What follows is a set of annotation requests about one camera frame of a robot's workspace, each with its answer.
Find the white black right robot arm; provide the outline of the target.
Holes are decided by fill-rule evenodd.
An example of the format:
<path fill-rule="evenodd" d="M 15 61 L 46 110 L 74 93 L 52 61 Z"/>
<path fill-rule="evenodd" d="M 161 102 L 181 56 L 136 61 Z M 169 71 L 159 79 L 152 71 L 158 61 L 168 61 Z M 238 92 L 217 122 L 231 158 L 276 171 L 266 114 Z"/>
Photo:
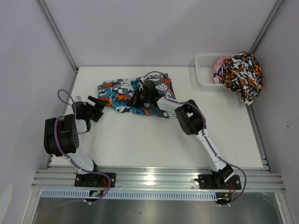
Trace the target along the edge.
<path fill-rule="evenodd" d="M 170 117 L 176 118 L 182 131 L 197 142 L 203 150 L 211 167 L 214 185 L 224 188 L 230 183 L 234 175 L 231 165 L 223 160 L 212 142 L 206 128 L 206 119 L 193 100 L 179 102 L 170 97 L 170 88 L 159 92 L 154 82 L 144 81 L 127 103 L 131 107 L 141 107 L 149 104 L 161 111 L 168 112 Z"/>

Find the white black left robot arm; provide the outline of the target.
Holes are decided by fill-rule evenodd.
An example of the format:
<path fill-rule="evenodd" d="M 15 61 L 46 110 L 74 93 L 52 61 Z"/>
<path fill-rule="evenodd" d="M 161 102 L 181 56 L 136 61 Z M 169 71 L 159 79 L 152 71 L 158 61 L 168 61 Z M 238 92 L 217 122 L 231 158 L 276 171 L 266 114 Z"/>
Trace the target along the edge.
<path fill-rule="evenodd" d="M 95 161 L 79 149 L 79 135 L 91 130 L 91 122 L 99 121 L 108 104 L 107 101 L 92 96 L 88 100 L 94 104 L 78 98 L 71 104 L 73 114 L 45 121 L 44 148 L 48 154 L 62 157 L 75 168 L 74 186 L 113 188 L 115 174 L 101 173 Z"/>

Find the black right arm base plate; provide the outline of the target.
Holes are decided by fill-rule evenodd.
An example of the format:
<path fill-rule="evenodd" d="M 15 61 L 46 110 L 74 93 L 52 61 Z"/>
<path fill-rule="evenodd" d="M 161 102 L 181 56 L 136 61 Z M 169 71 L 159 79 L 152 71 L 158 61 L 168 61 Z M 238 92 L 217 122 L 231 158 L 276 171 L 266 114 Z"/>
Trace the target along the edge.
<path fill-rule="evenodd" d="M 233 175 L 226 183 L 217 184 L 212 174 L 198 175 L 194 181 L 198 182 L 200 189 L 216 189 L 216 190 L 241 190 L 241 181 L 238 175 Z"/>

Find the colourful patterned shorts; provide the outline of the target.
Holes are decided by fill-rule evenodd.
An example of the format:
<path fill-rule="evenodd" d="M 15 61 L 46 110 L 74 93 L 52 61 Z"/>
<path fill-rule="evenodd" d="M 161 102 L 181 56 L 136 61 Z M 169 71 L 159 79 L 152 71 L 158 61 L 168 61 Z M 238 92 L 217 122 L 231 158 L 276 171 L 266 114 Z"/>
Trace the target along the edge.
<path fill-rule="evenodd" d="M 147 85 L 148 90 L 152 90 L 152 87 L 155 87 L 155 90 L 161 96 L 166 95 L 172 99 L 176 98 L 168 74 L 158 71 L 152 71 L 143 77 L 105 81 L 98 86 L 98 98 L 109 101 L 107 106 L 121 113 L 131 112 L 137 115 L 175 119 L 176 114 L 174 112 L 161 110 L 149 104 L 145 104 L 142 107 L 127 106 L 127 102 L 133 97 L 136 90 L 145 90 L 142 87 L 143 84 Z"/>

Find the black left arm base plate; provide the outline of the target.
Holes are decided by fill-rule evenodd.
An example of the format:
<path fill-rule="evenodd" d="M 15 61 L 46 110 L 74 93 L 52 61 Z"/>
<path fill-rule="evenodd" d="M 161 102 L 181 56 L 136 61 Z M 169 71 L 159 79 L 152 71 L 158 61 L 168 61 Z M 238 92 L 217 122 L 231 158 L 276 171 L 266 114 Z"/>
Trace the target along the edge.
<path fill-rule="evenodd" d="M 76 173 L 74 186 L 86 188 L 114 188 L 116 173 L 100 173 L 97 170 L 83 173 Z"/>

